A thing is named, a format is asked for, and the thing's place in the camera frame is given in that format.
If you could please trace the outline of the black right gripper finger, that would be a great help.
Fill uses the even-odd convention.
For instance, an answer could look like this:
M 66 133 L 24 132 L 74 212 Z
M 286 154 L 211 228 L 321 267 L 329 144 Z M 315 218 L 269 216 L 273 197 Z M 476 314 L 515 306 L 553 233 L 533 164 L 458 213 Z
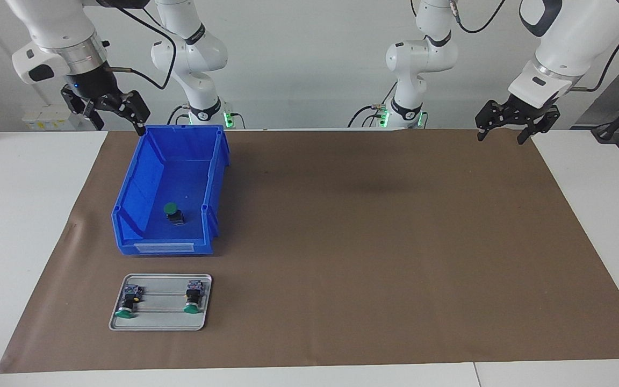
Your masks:
M 133 125 L 137 135 L 144 135 L 151 112 L 140 93 L 136 90 L 123 93 L 120 102 L 119 116 Z
M 77 96 L 70 86 L 63 86 L 61 88 L 61 96 L 67 105 L 69 111 L 75 115 L 82 115 L 86 120 L 91 122 L 94 129 L 102 130 L 105 126 L 105 122 L 96 111 L 94 102 L 92 100 L 86 102 L 83 98 Z

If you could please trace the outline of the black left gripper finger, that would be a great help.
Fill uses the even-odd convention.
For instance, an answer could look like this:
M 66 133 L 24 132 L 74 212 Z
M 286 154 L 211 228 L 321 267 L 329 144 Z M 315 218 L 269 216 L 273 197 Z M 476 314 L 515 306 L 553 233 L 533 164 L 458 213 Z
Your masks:
M 538 121 L 528 118 L 523 130 L 517 137 L 517 143 L 523 145 L 530 137 L 535 134 L 545 134 L 551 130 L 552 126 L 560 117 L 560 110 L 558 107 L 549 107 Z
M 486 102 L 475 116 L 475 124 L 478 129 L 477 140 L 479 142 L 483 141 L 491 130 L 506 124 L 505 113 L 507 110 L 508 107 L 505 104 L 497 103 L 495 100 Z

